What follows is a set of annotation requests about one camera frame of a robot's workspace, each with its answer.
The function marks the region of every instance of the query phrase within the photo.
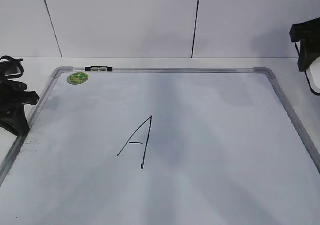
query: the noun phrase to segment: black clamp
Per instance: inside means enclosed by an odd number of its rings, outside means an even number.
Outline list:
[[[110,66],[87,66],[85,72],[112,72],[114,69]]]
[[[320,58],[320,18],[305,23],[294,24],[290,31],[291,41],[299,54],[300,72],[305,72],[311,64]]]
[[[26,92],[25,83],[11,80],[24,74],[22,59],[3,56],[1,60],[7,61],[0,62],[0,127],[16,136],[24,136],[30,131],[25,105],[37,105],[40,98],[35,91]]]

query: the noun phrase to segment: green sticker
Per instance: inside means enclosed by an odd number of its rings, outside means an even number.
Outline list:
[[[88,81],[89,76],[88,74],[84,73],[84,72],[77,72],[74,74],[71,74],[68,79],[67,82],[71,85],[79,85],[79,84],[83,84],[86,81]]]

